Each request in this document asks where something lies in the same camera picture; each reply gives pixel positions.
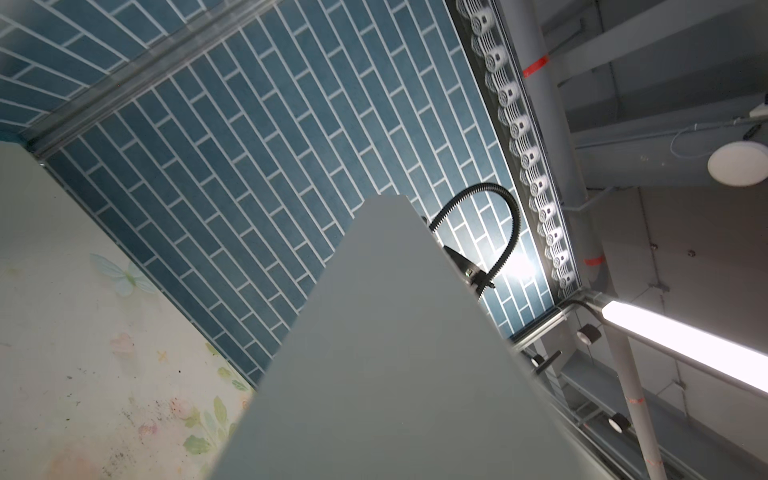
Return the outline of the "white paper box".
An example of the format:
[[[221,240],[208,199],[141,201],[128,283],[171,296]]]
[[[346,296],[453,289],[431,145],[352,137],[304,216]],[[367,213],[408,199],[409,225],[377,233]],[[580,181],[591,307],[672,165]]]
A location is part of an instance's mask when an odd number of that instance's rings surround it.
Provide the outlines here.
[[[215,479],[605,479],[402,196],[364,202]]]

